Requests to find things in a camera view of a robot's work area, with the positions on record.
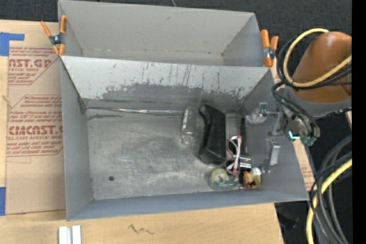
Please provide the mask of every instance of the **bin floor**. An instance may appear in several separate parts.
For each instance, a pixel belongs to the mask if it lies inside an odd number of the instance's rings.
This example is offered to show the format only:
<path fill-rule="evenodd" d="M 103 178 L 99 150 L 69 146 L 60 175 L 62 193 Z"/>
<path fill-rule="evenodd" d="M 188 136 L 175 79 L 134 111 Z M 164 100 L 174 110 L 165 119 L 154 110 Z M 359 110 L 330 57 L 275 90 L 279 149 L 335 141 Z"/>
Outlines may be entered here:
<path fill-rule="evenodd" d="M 211 191 L 212 167 L 197 158 L 197 139 L 182 143 L 182 116 L 87 110 L 93 197 L 117 199 Z"/>

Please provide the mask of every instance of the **blue tape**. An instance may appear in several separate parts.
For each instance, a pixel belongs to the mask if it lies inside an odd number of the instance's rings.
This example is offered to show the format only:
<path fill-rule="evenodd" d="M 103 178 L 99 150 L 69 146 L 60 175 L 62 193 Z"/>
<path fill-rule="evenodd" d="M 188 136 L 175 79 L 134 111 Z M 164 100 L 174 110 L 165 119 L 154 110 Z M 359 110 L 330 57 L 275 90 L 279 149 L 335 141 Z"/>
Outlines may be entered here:
<path fill-rule="evenodd" d="M 0 33 L 0 56 L 9 56 L 10 41 L 24 41 L 24 34 Z"/>
<path fill-rule="evenodd" d="M 5 187 L 0 187 L 0 215 L 5 215 Z"/>

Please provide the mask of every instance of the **yellow cable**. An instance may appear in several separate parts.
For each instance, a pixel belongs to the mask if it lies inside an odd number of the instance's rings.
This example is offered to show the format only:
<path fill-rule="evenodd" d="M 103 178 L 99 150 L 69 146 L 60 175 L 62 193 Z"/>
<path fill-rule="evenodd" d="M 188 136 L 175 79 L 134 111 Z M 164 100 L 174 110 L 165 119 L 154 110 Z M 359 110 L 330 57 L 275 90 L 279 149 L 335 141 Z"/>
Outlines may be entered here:
<path fill-rule="evenodd" d="M 321 185 L 321 193 L 323 194 L 327 188 L 329 187 L 332 182 L 339 177 L 340 174 L 345 172 L 348 168 L 352 166 L 352 159 L 350 159 L 348 162 L 344 163 L 342 166 L 340 166 L 335 172 L 333 172 L 327 180 L 324 181 L 324 183 Z M 316 195 L 313 199 L 313 206 L 314 209 L 316 205 L 318 204 L 318 196 Z M 307 233 L 307 240 L 309 244 L 314 244 L 313 241 L 313 231 L 312 231 L 312 222 L 313 222 L 313 216 L 314 212 L 313 209 L 310 208 L 308 217 L 307 217 L 307 225 L 306 225 L 306 233 Z"/>
<path fill-rule="evenodd" d="M 293 86 L 296 87 L 309 87 L 309 86 L 313 86 L 316 85 L 322 81 L 324 81 L 325 79 L 327 79 L 328 77 L 330 77 L 331 75 L 333 75 L 334 73 L 338 72 L 339 70 L 341 70 L 344 66 L 346 66 L 347 64 L 349 64 L 352 60 L 352 55 L 350 55 L 349 57 L 347 57 L 345 60 L 343 60 L 341 63 L 339 63 L 336 67 L 334 67 L 332 70 L 330 70 L 329 72 L 325 73 L 324 75 L 322 75 L 321 77 L 318 77 L 317 79 L 314 79 L 313 81 L 310 82 L 304 82 L 304 83 L 300 83 L 300 82 L 294 82 L 293 79 L 290 77 L 289 73 L 288 73 L 288 69 L 287 69 L 287 64 L 288 64 L 288 60 L 290 57 L 291 52 L 293 51 L 293 49 L 295 48 L 295 46 L 297 45 L 297 43 L 299 43 L 304 37 L 306 37 L 309 34 L 312 33 L 327 33 L 329 32 L 326 29 L 310 29 L 304 33 L 302 33 L 300 36 L 298 36 L 295 41 L 292 42 L 290 48 L 288 49 L 286 55 L 285 55 L 285 59 L 284 59 L 284 75 L 286 80 L 292 84 Z"/>

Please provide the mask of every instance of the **black plastic part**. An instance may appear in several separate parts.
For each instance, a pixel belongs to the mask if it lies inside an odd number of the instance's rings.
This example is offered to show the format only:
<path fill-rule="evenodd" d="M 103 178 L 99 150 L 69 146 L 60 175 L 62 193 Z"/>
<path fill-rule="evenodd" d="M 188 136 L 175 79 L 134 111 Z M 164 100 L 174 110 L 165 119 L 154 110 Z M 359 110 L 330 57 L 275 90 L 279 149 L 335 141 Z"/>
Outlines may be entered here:
<path fill-rule="evenodd" d="M 198 157 L 206 164 L 218 166 L 226 160 L 225 114 L 208 105 L 203 105 L 198 113 L 205 122 Z"/>

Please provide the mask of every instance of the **gray metal bin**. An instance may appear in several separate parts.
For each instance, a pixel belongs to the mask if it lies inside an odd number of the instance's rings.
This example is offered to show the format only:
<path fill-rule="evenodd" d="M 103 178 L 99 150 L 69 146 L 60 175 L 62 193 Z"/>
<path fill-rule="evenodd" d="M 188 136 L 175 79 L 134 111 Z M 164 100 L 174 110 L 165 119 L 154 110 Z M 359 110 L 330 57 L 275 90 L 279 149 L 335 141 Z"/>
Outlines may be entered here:
<path fill-rule="evenodd" d="M 68 220 L 307 199 L 292 143 L 255 190 L 213 191 L 212 166 L 181 141 L 187 107 L 274 107 L 253 13 L 59 1 Z M 254 165 L 272 122 L 247 129 Z"/>

